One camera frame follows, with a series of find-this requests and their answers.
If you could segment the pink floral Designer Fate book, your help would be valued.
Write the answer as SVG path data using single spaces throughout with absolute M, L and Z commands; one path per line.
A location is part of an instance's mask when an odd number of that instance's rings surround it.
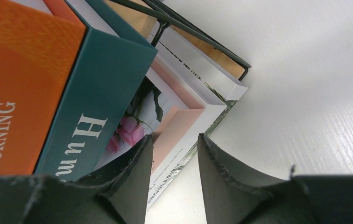
M 134 96 L 95 168 L 120 157 L 150 134 L 155 171 L 204 111 L 204 106 L 159 62 L 151 65 L 144 87 Z

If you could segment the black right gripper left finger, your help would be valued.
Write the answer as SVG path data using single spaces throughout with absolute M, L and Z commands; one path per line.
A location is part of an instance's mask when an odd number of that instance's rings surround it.
M 151 135 L 74 182 L 0 176 L 0 224 L 142 224 L 153 158 Z

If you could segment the orange Good Morning book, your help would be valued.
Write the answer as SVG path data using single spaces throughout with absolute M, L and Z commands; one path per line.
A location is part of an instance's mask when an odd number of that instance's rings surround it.
M 0 175 L 33 173 L 85 30 L 63 0 L 0 0 Z

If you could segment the white Style magazine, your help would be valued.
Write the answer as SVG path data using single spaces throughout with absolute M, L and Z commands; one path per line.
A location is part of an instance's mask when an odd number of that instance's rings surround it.
M 161 161 L 169 154 L 173 164 L 185 164 L 197 149 L 197 135 L 211 135 L 227 109 L 214 92 L 179 62 L 165 46 L 148 71 L 148 79 L 170 100 L 170 111 L 158 127 L 155 144 Z

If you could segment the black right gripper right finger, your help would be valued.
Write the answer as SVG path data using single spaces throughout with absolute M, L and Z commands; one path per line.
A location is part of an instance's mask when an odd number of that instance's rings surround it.
M 353 224 L 353 175 L 278 179 L 239 161 L 202 133 L 198 163 L 209 224 Z

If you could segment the teal Humor book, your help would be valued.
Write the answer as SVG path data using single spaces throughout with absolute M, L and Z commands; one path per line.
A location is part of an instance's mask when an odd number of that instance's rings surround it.
M 157 50 L 103 0 L 69 0 L 86 26 L 35 174 L 76 181 L 92 172 Z

